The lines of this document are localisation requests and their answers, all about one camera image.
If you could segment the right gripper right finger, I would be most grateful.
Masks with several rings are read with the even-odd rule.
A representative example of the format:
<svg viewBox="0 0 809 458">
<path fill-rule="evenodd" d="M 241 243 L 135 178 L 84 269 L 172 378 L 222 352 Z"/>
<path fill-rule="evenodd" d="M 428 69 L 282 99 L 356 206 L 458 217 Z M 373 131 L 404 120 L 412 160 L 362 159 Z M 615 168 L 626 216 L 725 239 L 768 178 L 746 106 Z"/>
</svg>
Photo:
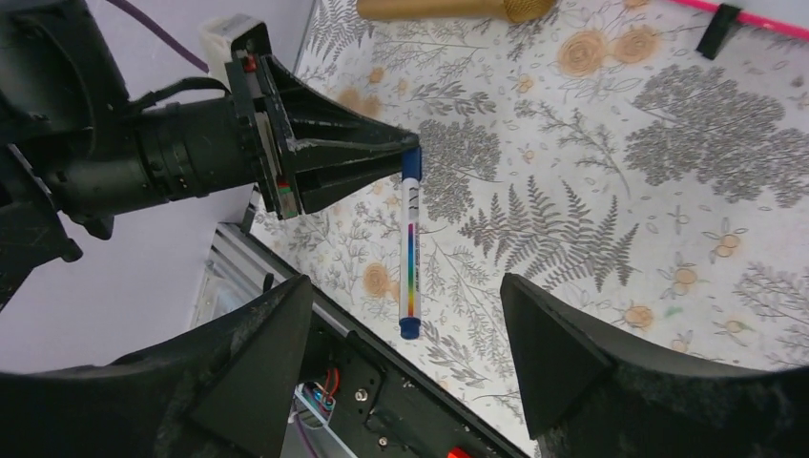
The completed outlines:
<svg viewBox="0 0 809 458">
<path fill-rule="evenodd" d="M 808 370 L 716 363 L 650 343 L 506 274 L 529 437 L 546 457 L 804 457 Z"/>
</svg>

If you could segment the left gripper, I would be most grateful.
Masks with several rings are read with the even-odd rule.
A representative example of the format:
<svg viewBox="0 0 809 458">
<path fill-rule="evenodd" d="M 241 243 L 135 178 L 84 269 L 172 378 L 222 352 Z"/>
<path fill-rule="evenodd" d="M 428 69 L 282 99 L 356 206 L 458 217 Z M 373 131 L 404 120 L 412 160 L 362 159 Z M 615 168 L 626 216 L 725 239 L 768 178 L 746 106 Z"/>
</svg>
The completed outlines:
<svg viewBox="0 0 809 458">
<path fill-rule="evenodd" d="M 361 115 L 315 91 L 271 55 L 262 22 L 237 22 L 225 33 L 224 64 L 242 149 L 264 205 L 279 219 L 300 214 L 288 176 L 296 176 L 302 211 L 317 213 L 400 167 L 343 167 L 390 160 L 420 145 L 417 134 Z"/>
</svg>

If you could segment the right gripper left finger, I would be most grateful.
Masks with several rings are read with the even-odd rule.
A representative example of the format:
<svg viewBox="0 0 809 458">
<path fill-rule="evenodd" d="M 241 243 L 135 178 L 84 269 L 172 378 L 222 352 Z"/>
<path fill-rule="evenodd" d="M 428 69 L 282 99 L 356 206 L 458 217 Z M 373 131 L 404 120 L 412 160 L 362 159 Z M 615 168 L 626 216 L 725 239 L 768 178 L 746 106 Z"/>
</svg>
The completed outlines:
<svg viewBox="0 0 809 458">
<path fill-rule="evenodd" d="M 1 377 L 5 457 L 277 457 L 313 287 L 296 276 L 104 366 Z"/>
</svg>

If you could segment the blue capped marker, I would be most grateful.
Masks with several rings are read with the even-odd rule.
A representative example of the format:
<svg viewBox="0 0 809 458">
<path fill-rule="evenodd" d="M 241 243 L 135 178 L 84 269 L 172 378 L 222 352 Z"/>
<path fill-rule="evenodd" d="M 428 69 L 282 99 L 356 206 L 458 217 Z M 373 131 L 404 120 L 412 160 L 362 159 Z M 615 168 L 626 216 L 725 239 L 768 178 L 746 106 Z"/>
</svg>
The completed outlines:
<svg viewBox="0 0 809 458">
<path fill-rule="evenodd" d="M 420 185 L 422 151 L 415 148 L 403 154 L 402 214 L 400 255 L 399 327 L 404 340 L 420 337 L 422 314 L 420 294 Z"/>
</svg>

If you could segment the pink framed whiteboard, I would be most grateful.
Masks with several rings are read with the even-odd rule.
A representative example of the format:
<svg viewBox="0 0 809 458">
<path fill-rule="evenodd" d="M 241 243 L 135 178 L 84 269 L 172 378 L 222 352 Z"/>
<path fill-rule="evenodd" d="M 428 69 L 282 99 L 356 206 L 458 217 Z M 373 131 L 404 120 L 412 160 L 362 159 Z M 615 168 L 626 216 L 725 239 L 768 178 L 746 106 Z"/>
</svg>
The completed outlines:
<svg viewBox="0 0 809 458">
<path fill-rule="evenodd" d="M 808 41 L 808 20 L 804 18 L 806 11 L 783 13 L 786 20 L 767 16 L 780 11 L 776 7 L 777 1 L 763 1 L 760 5 L 756 1 L 700 1 L 700 0 L 673 0 L 673 3 L 710 13 L 711 21 L 703 33 L 695 50 L 703 57 L 714 60 L 725 40 L 731 36 L 738 26 L 750 26 L 768 32 L 784 35 L 792 39 Z"/>
</svg>

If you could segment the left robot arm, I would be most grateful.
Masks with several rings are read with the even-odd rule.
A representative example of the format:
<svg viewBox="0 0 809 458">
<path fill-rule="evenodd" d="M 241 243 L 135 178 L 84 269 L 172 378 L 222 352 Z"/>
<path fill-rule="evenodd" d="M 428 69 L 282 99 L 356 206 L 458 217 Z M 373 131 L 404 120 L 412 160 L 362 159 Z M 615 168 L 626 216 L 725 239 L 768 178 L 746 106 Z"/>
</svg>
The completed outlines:
<svg viewBox="0 0 809 458">
<path fill-rule="evenodd" d="M 1 5 L 1 299 L 82 250 L 69 218 L 109 239 L 114 218 L 255 184 L 280 219 L 399 173 L 419 138 L 296 78 L 265 24 L 201 28 L 208 74 L 131 99 L 83 1 Z"/>
</svg>

